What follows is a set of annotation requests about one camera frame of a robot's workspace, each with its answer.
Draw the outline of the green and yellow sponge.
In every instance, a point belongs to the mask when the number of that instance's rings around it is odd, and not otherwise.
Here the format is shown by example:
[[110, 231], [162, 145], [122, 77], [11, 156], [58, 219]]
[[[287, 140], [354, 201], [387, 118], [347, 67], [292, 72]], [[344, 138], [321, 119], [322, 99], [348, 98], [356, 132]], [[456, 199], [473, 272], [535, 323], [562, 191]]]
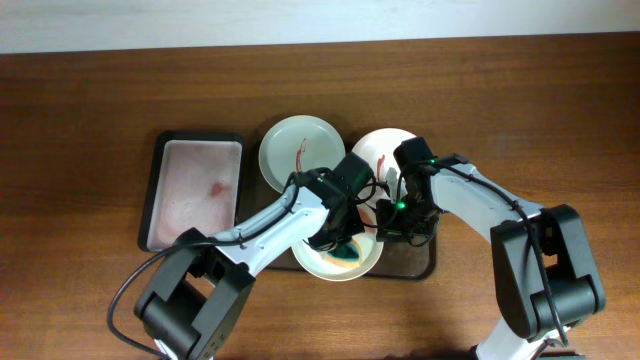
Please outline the green and yellow sponge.
[[336, 266], [355, 267], [360, 263], [360, 248], [356, 242], [337, 245], [325, 254], [324, 259]]

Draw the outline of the cream white plate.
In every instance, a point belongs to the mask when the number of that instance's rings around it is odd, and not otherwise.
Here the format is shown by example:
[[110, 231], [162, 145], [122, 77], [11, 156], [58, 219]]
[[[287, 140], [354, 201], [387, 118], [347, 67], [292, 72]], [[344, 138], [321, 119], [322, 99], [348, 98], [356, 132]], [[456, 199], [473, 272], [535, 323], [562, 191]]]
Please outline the cream white plate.
[[324, 257], [328, 251], [315, 251], [305, 240], [292, 247], [298, 263], [310, 274], [327, 281], [344, 282], [359, 278], [369, 272], [381, 258], [383, 243], [376, 241], [377, 230], [365, 228], [351, 241], [360, 248], [360, 263], [355, 267], [341, 267], [327, 262]]

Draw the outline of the pink plate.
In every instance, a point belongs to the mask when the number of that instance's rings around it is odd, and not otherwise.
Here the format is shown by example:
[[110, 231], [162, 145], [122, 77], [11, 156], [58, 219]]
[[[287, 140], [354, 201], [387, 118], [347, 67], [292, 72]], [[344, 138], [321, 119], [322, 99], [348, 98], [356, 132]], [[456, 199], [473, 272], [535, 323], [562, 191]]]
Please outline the pink plate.
[[[372, 131], [362, 137], [353, 147], [352, 152], [369, 164], [377, 182], [385, 182], [384, 176], [389, 168], [396, 168], [400, 174], [400, 166], [393, 155], [394, 150], [403, 141], [414, 137], [413, 133], [406, 130], [383, 128]], [[396, 194], [388, 195], [385, 190], [377, 188], [369, 203], [373, 203], [380, 198], [395, 201]]]

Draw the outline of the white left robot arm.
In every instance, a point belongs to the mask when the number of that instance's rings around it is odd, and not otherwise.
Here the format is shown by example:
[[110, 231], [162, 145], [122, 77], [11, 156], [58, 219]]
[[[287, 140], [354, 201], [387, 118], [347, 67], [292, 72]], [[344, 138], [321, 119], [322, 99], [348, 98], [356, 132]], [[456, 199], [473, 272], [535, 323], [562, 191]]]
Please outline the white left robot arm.
[[363, 232], [356, 197], [372, 178], [349, 153], [334, 169], [292, 174], [282, 195], [243, 223], [211, 236], [191, 228], [155, 256], [134, 313], [161, 358], [213, 358], [270, 263], [299, 242], [329, 251]]

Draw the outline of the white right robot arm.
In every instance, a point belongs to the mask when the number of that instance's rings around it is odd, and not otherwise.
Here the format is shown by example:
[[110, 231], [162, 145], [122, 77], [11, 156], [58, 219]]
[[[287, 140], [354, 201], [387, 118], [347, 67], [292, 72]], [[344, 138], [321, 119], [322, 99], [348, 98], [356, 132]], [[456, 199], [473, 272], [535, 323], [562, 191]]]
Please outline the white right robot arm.
[[606, 295], [578, 212], [543, 207], [484, 177], [466, 158], [438, 158], [421, 137], [404, 140], [389, 200], [377, 203], [377, 238], [430, 241], [442, 214], [457, 216], [491, 246], [501, 318], [473, 349], [476, 359], [535, 359], [601, 312]]

